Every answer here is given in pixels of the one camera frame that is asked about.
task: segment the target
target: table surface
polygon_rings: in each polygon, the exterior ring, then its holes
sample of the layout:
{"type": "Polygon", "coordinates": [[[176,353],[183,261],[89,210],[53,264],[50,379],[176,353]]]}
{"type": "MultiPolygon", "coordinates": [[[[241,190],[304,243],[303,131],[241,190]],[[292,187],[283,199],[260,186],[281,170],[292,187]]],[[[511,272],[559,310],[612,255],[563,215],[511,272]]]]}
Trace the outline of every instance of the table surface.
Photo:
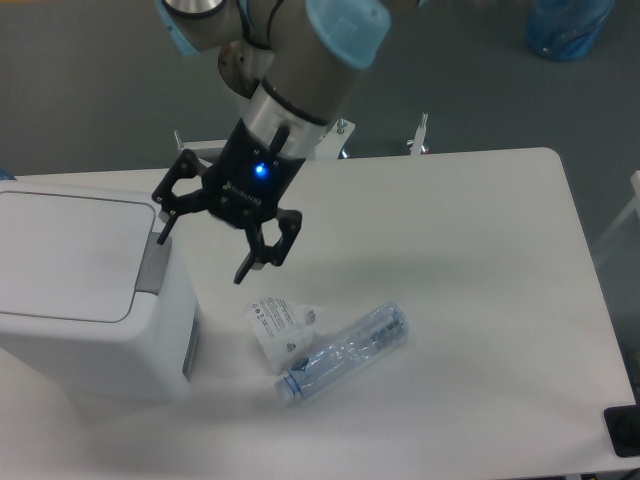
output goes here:
{"type": "MultiPolygon", "coordinates": [[[[150,192],[162,174],[29,180],[150,192]]],[[[66,392],[0,352],[3,476],[471,480],[640,466],[607,437],[603,409],[634,400],[555,153],[308,162],[282,205],[305,214],[297,243],[241,286],[243,233],[206,214],[178,222],[205,316],[188,398],[66,392]],[[284,408],[243,319],[256,296],[325,307],[327,331],[394,300],[409,339],[284,408]]]]}

